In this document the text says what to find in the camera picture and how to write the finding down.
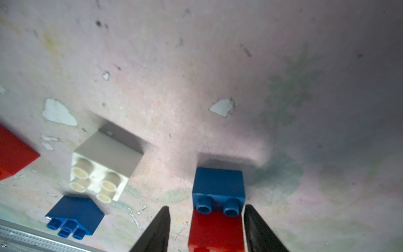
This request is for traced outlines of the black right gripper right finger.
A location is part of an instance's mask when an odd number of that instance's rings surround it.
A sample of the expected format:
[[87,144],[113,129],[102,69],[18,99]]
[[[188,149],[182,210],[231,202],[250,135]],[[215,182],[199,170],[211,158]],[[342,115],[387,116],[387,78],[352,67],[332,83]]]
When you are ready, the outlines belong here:
[[289,252],[251,204],[245,206],[243,220],[250,252]]

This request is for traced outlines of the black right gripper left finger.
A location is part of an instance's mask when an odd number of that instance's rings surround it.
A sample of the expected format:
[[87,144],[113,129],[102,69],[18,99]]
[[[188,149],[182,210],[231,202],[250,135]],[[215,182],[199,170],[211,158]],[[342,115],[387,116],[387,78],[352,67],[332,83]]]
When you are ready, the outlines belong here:
[[170,224],[169,207],[163,206],[130,252],[167,252]]

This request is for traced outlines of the blue lego brick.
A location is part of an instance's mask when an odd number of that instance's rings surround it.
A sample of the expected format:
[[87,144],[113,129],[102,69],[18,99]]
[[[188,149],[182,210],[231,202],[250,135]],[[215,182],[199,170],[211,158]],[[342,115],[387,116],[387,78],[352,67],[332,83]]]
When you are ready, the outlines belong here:
[[246,201],[243,173],[236,170],[197,168],[192,189],[194,209],[201,214],[241,214]]
[[82,240],[92,236],[98,228],[104,213],[90,198],[63,196],[46,214],[49,220],[46,227],[57,231],[58,236]]

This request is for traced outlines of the red lego brick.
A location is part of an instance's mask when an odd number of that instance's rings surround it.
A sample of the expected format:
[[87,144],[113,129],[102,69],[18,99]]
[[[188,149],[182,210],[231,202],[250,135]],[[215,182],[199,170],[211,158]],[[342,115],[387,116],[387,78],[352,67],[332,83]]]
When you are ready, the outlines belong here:
[[14,176],[41,155],[1,126],[1,181]]
[[190,252],[244,252],[241,216],[228,217],[220,212],[205,215],[194,210],[188,250]]

